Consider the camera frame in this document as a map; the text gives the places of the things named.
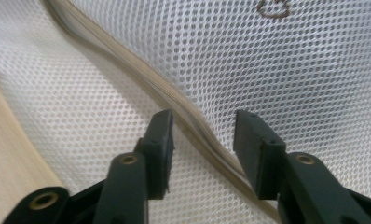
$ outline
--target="brown embroidered logo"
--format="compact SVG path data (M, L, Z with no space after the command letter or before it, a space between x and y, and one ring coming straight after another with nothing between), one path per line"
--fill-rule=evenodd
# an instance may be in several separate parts
M281 13L274 13L274 14L268 14L264 9L264 5L267 3L267 0L261 0L258 3L257 11L263 16L267 18L272 19L282 19L286 18L290 15L290 4L288 4L287 0L273 0L276 4L282 4L282 8L284 12Z

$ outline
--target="black clamp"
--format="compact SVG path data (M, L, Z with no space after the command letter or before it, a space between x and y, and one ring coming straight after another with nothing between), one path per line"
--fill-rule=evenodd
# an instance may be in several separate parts
M60 187L39 189L8 215L13 223L148 223L148 200L161 200L172 166L172 112L153 116L133 152L115 157L107 178L70 197Z
M343 188L318 158L285 149L261 118L237 112L234 150L257 197L278 201L282 223L371 223L371 199Z

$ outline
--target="brown thread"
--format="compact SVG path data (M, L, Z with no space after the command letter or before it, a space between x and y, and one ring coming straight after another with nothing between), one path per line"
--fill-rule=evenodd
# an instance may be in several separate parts
M266 3L266 0L261 0L258 3L257 11L261 14L261 16L267 17L267 18L272 18L272 19L283 19L283 18L288 17L290 15L290 5L288 4L288 1L287 0L274 0L274 1L275 1L275 3L279 3L279 2L283 3L283 6L285 8L285 11L283 13L280 13L280 14L267 14L267 13L265 13L265 11L262 9L262 7Z

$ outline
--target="white fabric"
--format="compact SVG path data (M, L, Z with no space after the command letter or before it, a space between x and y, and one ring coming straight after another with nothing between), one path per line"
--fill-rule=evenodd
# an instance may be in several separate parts
M258 0L69 1L181 90L227 150L248 109L371 197L371 0L289 1L283 19Z
M78 192L133 150L162 108L126 70L54 24L38 0L0 0L0 83L34 146ZM174 142L171 192L150 203L150 223L273 223L177 127Z

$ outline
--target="white mesh fabric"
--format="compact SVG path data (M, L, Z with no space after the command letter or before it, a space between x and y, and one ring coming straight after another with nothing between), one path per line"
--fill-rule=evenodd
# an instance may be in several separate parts
M371 0L289 1L280 20L258 0L71 2L186 95L231 152L234 111L248 109L371 197Z
M0 0L0 83L34 146L77 192L133 150L161 108L125 70L53 23L40 1ZM176 127L174 142L171 192L150 203L150 223L273 223Z

